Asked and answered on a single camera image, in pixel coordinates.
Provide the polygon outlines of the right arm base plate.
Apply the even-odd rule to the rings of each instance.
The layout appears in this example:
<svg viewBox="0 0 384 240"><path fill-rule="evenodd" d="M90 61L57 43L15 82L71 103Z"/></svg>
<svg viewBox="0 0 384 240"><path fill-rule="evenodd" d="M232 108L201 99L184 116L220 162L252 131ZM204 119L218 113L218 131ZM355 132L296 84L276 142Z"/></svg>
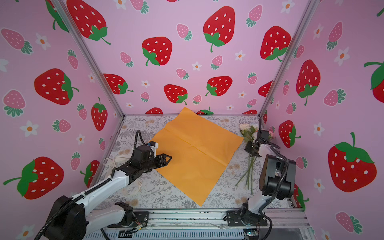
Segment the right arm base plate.
<svg viewBox="0 0 384 240"><path fill-rule="evenodd" d="M266 227L268 225L267 220L261 215L249 211L243 214L241 210L227 211L223 220L229 227Z"/></svg>

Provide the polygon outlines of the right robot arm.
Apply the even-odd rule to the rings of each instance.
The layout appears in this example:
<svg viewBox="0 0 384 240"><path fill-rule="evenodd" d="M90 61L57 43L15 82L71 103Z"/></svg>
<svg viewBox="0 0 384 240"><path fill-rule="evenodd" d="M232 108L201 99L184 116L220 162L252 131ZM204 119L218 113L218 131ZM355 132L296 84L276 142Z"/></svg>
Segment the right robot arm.
<svg viewBox="0 0 384 240"><path fill-rule="evenodd" d="M251 226L266 218L265 209L275 200L289 199L294 193L296 163L280 152L280 147L269 140L269 132L258 130L253 143L246 145L252 157L264 160L259 178L260 197L252 197L243 204L240 219Z"/></svg>

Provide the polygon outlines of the cream fake rose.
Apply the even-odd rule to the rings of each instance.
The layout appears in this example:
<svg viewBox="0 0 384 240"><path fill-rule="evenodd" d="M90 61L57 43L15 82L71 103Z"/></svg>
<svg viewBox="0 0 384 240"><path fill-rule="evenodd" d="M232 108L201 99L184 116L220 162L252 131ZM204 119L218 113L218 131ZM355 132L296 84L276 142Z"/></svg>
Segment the cream fake rose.
<svg viewBox="0 0 384 240"><path fill-rule="evenodd" d="M249 141L252 141L253 133L251 131L251 125L250 124L240 124L240 132L244 138L244 141L247 143Z"/></svg>

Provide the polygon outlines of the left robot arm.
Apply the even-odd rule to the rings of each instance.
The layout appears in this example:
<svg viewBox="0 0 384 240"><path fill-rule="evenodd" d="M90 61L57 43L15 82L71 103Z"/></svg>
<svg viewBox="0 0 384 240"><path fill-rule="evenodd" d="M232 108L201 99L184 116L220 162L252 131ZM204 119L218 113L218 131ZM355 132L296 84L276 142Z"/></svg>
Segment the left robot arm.
<svg viewBox="0 0 384 240"><path fill-rule="evenodd" d="M42 236L49 240L81 240L97 230L108 226L129 227L137 221L133 208L124 203L115 203L110 208L97 210L97 206L119 190L132 184L144 173L167 166L172 157L156 154L157 143L135 147L131 158L102 182L72 197L58 198L46 223L36 239Z"/></svg>

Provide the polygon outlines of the orange wrapping paper sheet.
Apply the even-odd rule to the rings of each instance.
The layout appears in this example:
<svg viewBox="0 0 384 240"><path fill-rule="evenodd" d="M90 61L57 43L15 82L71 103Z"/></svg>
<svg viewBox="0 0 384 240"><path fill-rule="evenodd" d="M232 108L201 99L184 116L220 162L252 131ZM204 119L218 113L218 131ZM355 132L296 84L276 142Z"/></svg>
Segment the orange wrapping paper sheet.
<svg viewBox="0 0 384 240"><path fill-rule="evenodd" d="M152 139L157 152L172 157L158 172L202 206L230 163L243 138L188 108Z"/></svg>

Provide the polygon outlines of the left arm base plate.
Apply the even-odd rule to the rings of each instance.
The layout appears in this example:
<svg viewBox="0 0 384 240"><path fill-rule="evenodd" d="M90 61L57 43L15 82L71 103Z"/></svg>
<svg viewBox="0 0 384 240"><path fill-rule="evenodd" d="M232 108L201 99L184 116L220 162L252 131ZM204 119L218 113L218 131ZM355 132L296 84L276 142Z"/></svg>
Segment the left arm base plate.
<svg viewBox="0 0 384 240"><path fill-rule="evenodd" d="M107 228L136 228L137 226L145 228L149 220L150 212L134 211L125 214L123 220L117 224L107 226Z"/></svg>

